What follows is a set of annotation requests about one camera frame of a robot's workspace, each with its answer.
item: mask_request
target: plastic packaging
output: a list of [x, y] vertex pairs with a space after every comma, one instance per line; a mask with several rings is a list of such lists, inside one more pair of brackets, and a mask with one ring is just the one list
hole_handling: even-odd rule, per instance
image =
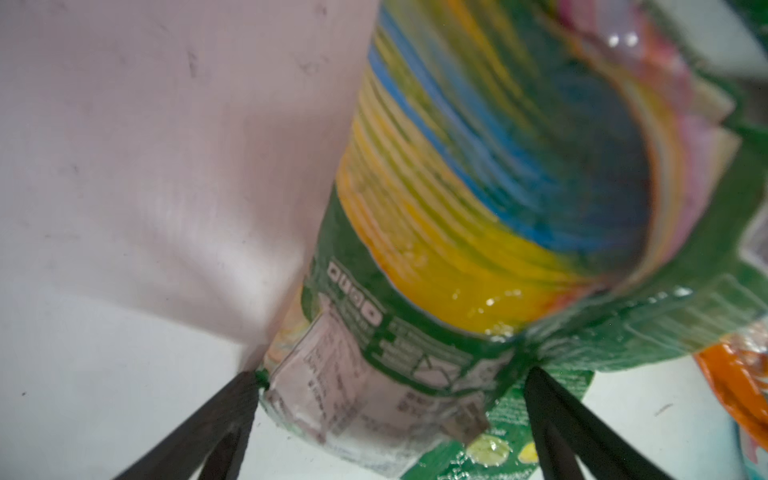
[[768, 326], [754, 323], [696, 355], [715, 396], [746, 434], [768, 449]]
[[272, 417], [389, 477], [526, 478], [533, 365], [582, 395], [768, 310], [766, 144], [697, 66], [647, 3], [385, 0]]

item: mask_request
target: white surface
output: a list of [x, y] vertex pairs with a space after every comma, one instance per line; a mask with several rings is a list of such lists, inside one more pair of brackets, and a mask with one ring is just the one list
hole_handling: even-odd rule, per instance
[[[0, 1], [0, 478], [110, 478], [253, 366], [313, 246], [374, 14]], [[740, 477], [690, 360], [602, 376], [587, 404], [680, 480]], [[374, 478], [288, 437], [260, 414], [241, 478]]]

